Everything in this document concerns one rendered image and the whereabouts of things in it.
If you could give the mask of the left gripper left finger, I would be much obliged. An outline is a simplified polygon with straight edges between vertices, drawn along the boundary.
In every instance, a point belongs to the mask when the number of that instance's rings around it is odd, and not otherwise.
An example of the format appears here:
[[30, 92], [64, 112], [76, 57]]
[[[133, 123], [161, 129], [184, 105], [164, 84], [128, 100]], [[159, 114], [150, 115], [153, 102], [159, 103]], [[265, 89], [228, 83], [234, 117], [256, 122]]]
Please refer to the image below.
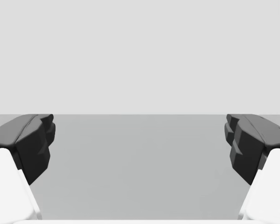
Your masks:
[[53, 114], [26, 114], [0, 126], [0, 221], [41, 220], [30, 185], [48, 168]]

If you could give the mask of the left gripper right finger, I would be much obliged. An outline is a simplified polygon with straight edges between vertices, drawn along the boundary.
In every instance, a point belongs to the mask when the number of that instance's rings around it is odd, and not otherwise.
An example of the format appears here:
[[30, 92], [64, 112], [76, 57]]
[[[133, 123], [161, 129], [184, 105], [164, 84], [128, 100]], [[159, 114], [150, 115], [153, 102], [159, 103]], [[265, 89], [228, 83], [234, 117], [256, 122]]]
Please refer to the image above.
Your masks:
[[280, 221], [280, 126], [254, 114], [227, 114], [232, 168], [249, 185], [239, 220]]

